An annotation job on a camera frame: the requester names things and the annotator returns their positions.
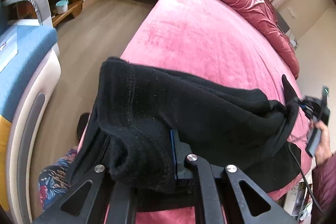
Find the silver screw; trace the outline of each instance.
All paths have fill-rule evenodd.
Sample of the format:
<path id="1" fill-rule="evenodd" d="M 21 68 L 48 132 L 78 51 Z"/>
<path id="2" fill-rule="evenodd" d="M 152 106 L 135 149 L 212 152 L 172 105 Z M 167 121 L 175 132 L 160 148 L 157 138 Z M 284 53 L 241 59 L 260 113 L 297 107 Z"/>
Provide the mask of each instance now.
<path id="1" fill-rule="evenodd" d="M 101 164 L 98 164 L 95 166 L 94 170 L 97 172 L 97 173 L 101 173 L 105 170 L 105 166 L 104 165 L 101 165 Z"/>
<path id="2" fill-rule="evenodd" d="M 230 164 L 226 167 L 226 170 L 230 173 L 235 173 L 237 171 L 237 167 L 233 164 Z"/>
<path id="3" fill-rule="evenodd" d="M 190 161 L 196 161 L 197 160 L 197 156 L 195 154 L 189 154 L 187 156 L 187 159 Z"/>

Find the person's arm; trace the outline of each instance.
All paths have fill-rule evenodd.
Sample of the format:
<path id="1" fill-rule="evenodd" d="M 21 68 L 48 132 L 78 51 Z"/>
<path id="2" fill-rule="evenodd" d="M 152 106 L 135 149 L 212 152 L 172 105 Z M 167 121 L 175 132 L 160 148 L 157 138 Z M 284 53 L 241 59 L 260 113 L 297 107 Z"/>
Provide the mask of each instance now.
<path id="1" fill-rule="evenodd" d="M 330 135 L 328 127 L 318 122 L 315 127 L 321 129 L 321 141 L 315 151 L 316 168 L 312 171 L 313 194 L 322 210 L 328 210 L 336 196 L 336 154 L 330 149 Z M 316 224 L 322 214 L 313 203 L 311 210 L 311 224 Z"/>

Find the pink bedspread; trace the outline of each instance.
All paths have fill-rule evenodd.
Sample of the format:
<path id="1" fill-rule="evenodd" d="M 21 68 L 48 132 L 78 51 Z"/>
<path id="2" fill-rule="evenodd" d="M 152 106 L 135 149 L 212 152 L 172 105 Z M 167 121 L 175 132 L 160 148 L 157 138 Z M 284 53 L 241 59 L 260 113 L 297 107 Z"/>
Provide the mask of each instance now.
<path id="1" fill-rule="evenodd" d="M 132 63 L 180 70 L 221 85 L 262 90 L 284 103 L 282 74 L 300 91 L 288 66 L 266 38 L 219 0 L 159 0 L 134 35 L 122 59 Z M 302 111 L 289 141 L 301 148 L 305 173 L 311 159 L 305 152 L 308 120 Z M 269 193 L 280 198 L 299 180 Z M 137 224 L 195 223 L 194 209 L 138 213 Z"/>

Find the plastic container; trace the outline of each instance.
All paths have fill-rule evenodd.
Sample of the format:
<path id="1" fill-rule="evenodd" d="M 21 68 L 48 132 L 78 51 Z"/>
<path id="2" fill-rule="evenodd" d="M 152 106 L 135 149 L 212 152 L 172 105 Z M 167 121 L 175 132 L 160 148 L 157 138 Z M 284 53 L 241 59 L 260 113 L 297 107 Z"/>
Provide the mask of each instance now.
<path id="1" fill-rule="evenodd" d="M 64 14 L 68 10 L 68 0 L 60 0 L 56 3 L 56 13 L 58 15 Z"/>
<path id="2" fill-rule="evenodd" d="M 10 26 L 0 36 L 0 72 L 17 54 L 17 27 Z"/>

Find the purple sleeve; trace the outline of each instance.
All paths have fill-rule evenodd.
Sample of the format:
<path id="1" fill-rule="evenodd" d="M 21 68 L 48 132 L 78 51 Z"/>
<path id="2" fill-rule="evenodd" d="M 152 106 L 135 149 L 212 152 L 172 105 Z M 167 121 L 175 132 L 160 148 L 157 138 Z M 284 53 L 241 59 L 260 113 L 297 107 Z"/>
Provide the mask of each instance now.
<path id="1" fill-rule="evenodd" d="M 336 154 L 312 171 L 313 194 L 325 212 L 336 196 Z M 316 224 L 321 213 L 313 203 L 311 210 L 311 224 Z"/>

